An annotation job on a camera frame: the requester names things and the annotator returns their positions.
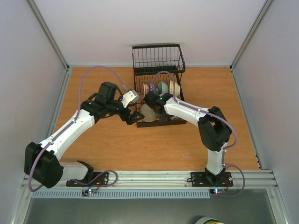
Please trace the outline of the white ceramic bowl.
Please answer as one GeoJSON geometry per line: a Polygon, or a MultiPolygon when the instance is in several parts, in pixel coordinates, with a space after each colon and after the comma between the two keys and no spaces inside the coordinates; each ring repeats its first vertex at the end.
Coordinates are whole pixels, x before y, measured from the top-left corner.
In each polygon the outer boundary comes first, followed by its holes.
{"type": "Polygon", "coordinates": [[[156,113],[147,104],[141,106],[140,113],[144,116],[144,122],[153,122],[156,120],[156,113]]]}

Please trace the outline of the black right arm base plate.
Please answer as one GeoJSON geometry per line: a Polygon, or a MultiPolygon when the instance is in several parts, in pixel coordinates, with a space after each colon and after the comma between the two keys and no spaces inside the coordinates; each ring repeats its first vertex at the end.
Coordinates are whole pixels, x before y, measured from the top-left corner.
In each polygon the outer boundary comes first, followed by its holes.
{"type": "Polygon", "coordinates": [[[222,172],[219,175],[207,172],[191,172],[187,182],[193,187],[233,187],[233,179],[230,172],[222,172]]]}

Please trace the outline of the red floral pattern bowl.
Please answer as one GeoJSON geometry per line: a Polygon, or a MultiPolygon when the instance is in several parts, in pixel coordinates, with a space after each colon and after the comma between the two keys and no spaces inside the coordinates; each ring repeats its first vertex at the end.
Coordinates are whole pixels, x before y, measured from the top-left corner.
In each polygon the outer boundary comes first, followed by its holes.
{"type": "Polygon", "coordinates": [[[147,93],[150,92],[150,87],[148,84],[143,83],[141,85],[141,99],[144,99],[144,97],[146,96],[147,93]]]}

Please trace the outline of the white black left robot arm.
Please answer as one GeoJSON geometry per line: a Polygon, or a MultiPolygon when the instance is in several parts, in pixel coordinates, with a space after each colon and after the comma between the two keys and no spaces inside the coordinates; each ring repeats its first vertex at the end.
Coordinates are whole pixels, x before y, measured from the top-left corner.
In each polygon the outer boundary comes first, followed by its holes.
{"type": "Polygon", "coordinates": [[[119,115],[128,125],[143,119],[142,114],[130,110],[139,99],[138,93],[128,90],[115,99],[117,92],[120,92],[117,85],[103,82],[97,93],[79,102],[75,114],[55,133],[40,143],[31,142],[26,146],[24,172],[29,175],[30,191],[35,191],[32,180],[47,188],[62,180],[72,180],[84,186],[95,181],[93,167],[89,164],[83,161],[60,163],[60,159],[71,144],[100,119],[119,115]]]}

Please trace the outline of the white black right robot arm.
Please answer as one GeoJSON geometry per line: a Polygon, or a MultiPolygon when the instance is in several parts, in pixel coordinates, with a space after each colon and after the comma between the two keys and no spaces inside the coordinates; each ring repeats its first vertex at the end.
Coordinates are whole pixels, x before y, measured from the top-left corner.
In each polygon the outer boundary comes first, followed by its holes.
{"type": "Polygon", "coordinates": [[[149,92],[144,102],[163,119],[181,118],[199,129],[202,144],[207,149],[205,179],[211,185],[222,181],[225,172],[224,154],[233,130],[218,107],[198,107],[170,93],[158,96],[149,92]]]}

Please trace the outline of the sun pattern ceramic bowl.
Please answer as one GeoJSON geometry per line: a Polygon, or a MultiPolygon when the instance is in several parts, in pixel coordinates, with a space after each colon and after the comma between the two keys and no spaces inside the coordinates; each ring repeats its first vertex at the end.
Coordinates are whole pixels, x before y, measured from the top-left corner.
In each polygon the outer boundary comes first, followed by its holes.
{"type": "Polygon", "coordinates": [[[171,80],[169,83],[169,93],[172,95],[175,94],[177,98],[180,98],[180,85],[171,80]]]}

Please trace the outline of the mint green ceramic bowl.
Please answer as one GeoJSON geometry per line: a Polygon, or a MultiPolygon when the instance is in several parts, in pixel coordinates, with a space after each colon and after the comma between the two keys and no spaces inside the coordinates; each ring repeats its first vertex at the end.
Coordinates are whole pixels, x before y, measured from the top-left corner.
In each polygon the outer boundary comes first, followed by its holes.
{"type": "Polygon", "coordinates": [[[158,83],[158,92],[159,94],[169,93],[169,86],[164,81],[159,81],[158,83]]]}

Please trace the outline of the black wire dish rack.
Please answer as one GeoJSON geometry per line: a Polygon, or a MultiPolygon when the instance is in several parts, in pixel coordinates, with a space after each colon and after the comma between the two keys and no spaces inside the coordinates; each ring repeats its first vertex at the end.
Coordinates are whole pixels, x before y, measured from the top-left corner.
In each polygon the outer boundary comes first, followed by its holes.
{"type": "MultiPolygon", "coordinates": [[[[179,44],[156,44],[140,45],[132,47],[134,88],[140,95],[140,99],[135,105],[136,111],[140,111],[144,100],[141,99],[141,85],[150,84],[154,76],[160,71],[167,71],[174,76],[175,82],[180,85],[180,98],[184,99],[181,89],[181,78],[185,72],[185,60],[179,44]]],[[[159,81],[168,84],[172,80],[167,73],[158,75],[154,85],[158,89],[159,81]]]]}

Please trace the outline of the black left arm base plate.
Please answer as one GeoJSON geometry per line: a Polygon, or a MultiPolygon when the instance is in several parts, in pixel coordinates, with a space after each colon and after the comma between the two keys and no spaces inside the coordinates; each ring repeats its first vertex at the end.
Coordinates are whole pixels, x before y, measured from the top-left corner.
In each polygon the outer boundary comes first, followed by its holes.
{"type": "Polygon", "coordinates": [[[90,173],[88,178],[82,180],[68,180],[66,181],[67,187],[90,187],[94,185],[107,185],[109,181],[109,172],[100,175],[101,172],[90,173]]]}

